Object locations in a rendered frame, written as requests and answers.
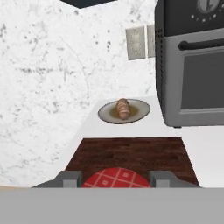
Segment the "brown croissant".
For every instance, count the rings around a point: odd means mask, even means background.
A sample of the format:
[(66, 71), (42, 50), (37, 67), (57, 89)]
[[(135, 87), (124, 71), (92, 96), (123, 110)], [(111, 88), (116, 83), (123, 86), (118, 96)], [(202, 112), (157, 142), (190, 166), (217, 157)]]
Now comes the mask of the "brown croissant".
[(119, 117), (126, 120), (130, 116), (130, 105), (128, 101), (124, 98), (120, 99), (116, 104), (116, 109)]

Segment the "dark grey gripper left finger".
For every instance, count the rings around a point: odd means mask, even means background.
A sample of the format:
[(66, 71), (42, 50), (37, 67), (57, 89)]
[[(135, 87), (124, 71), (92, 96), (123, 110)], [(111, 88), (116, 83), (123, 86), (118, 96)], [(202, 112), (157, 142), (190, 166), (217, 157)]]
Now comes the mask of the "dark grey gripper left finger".
[(54, 179), (36, 185), (39, 188), (78, 188), (82, 186), (82, 171), (61, 171)]

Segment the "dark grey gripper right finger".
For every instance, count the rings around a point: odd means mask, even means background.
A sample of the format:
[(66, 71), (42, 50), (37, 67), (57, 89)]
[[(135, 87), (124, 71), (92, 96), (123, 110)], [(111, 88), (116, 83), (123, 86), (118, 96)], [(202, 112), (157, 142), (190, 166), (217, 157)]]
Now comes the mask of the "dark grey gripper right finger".
[(154, 188), (198, 187), (193, 183), (178, 178), (172, 171), (149, 171), (150, 186)]

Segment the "dark wooden cutting board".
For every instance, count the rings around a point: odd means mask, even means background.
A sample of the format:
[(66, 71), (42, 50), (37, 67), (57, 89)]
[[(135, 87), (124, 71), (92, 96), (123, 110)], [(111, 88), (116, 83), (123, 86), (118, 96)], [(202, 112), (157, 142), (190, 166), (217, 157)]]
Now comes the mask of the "dark wooden cutting board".
[(82, 171), (82, 182), (110, 167), (137, 172), (149, 180), (149, 171), (171, 171), (179, 179), (199, 185), (180, 137), (83, 138), (66, 166)]

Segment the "grey toaster oven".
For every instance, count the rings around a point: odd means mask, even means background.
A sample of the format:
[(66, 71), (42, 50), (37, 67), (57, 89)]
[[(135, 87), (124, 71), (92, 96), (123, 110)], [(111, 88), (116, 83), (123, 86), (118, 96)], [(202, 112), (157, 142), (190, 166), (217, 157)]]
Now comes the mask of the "grey toaster oven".
[(224, 46), (180, 51), (181, 41), (224, 39), (224, 0), (158, 0), (156, 90), (170, 127), (224, 125)]

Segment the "dark blue wall cabinet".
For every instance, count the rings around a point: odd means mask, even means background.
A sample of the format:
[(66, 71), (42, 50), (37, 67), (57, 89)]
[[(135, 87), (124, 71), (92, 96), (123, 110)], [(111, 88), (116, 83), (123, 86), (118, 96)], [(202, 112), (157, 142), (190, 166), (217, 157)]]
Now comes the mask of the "dark blue wall cabinet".
[(90, 6), (96, 6), (99, 4), (114, 2), (116, 0), (60, 0), (60, 1), (72, 5), (78, 9), (83, 9)]

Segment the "grey wall socket plate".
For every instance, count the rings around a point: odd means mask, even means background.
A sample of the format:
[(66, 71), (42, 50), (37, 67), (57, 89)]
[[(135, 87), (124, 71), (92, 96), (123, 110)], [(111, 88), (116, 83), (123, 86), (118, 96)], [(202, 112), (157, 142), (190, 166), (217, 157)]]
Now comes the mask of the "grey wall socket plate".
[(153, 58), (155, 56), (155, 26), (153, 24), (147, 26), (147, 38), (148, 57)]
[(140, 60), (145, 58), (145, 36), (144, 27), (134, 27), (125, 30), (127, 54), (129, 60)]

